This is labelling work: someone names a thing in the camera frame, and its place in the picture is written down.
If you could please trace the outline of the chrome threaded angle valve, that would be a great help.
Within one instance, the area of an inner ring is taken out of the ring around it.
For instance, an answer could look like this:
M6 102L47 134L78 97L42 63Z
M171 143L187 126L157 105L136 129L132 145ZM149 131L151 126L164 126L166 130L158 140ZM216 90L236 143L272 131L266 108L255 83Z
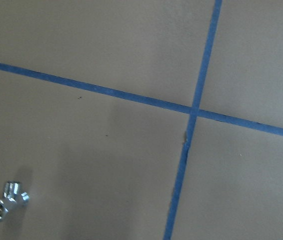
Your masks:
M20 181L10 180L4 184L2 197L0 198L0 222L13 210L26 206L30 196L23 190Z

